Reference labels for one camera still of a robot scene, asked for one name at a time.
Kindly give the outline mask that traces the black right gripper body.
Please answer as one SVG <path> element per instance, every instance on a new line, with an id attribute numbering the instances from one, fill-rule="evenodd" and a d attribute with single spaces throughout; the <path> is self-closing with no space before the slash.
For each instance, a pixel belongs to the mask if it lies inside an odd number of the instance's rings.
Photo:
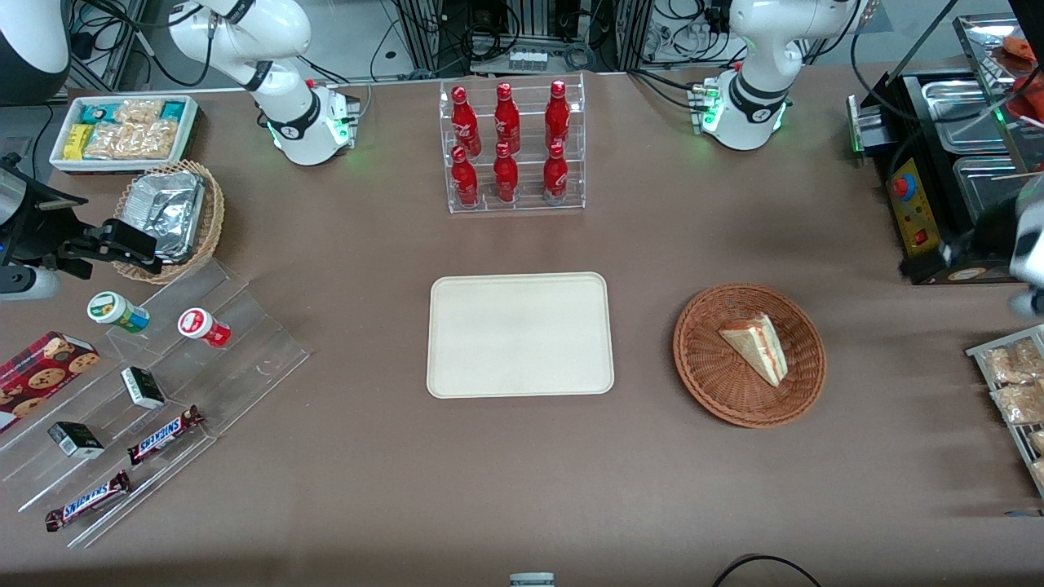
<path id="1" fill-rule="evenodd" d="M 73 211 L 88 203 L 41 183 L 29 183 L 16 211 L 16 260 L 40 263 L 49 256 L 104 260 L 95 227 L 81 222 Z"/>

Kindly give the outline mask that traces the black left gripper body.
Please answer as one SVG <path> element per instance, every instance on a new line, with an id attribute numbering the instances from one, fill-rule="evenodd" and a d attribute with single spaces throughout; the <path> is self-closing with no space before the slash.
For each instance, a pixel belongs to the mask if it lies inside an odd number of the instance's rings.
<path id="1" fill-rule="evenodd" d="M 1020 208 L 1017 201 L 1003 201 L 984 210 L 973 230 L 956 241 L 956 263 L 997 261 L 1010 271 L 1019 238 Z"/>

